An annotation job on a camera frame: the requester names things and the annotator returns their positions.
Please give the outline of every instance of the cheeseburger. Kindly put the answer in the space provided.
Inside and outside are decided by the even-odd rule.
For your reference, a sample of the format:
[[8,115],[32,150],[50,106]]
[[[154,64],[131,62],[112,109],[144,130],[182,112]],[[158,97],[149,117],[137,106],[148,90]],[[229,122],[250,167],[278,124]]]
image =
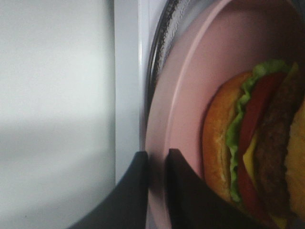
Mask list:
[[270,228],[305,220],[305,77],[269,60],[225,82],[203,124],[207,185]]

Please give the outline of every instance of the top bun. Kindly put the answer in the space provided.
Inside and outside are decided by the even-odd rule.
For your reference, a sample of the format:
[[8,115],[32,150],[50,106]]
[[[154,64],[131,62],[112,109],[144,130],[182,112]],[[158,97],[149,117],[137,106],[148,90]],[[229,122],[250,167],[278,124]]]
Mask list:
[[305,221],[305,100],[291,124],[287,150],[285,165],[290,208]]
[[225,144],[228,125],[236,116],[235,104],[243,91],[241,85],[252,76],[239,74],[225,82],[216,93],[203,125],[203,167],[207,185],[222,199],[233,204],[230,195],[231,154]]

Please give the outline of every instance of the pink plate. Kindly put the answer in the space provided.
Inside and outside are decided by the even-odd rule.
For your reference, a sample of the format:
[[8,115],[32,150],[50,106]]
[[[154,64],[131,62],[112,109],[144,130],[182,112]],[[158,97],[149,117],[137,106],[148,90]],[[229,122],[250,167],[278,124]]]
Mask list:
[[305,28],[286,0],[217,0],[173,47],[152,100],[145,143],[152,165],[149,206],[158,228],[171,227],[163,186],[169,148],[180,149],[203,178],[207,104],[224,81],[270,58],[305,66]]

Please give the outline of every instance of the lettuce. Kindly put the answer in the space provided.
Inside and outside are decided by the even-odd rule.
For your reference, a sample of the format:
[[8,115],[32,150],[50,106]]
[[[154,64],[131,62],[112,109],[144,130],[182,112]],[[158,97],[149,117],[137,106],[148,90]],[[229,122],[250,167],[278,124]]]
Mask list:
[[244,94],[236,103],[236,117],[232,123],[228,126],[226,131],[225,143],[229,147],[231,152],[230,161],[230,172],[231,172],[231,197],[233,201],[240,202],[241,196],[238,191],[237,184],[237,167],[238,167],[238,140],[239,132],[241,127],[241,122],[245,113],[245,106],[251,99],[251,91],[253,90],[256,82],[262,78],[264,75],[275,73],[275,72],[285,72],[290,71],[290,67],[283,60],[268,60],[266,62],[256,65],[252,70],[252,76],[242,84],[242,90]]

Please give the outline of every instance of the red tomato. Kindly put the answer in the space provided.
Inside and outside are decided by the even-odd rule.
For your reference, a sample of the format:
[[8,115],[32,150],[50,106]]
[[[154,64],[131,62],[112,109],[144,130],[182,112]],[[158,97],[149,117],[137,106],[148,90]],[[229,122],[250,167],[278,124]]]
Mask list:
[[244,166],[243,155],[250,145],[253,134],[259,125],[269,102],[285,77],[284,73],[273,73],[259,80],[252,91],[251,100],[246,105],[242,120],[238,145],[238,188],[243,204],[249,213],[272,228],[277,228],[261,201]]

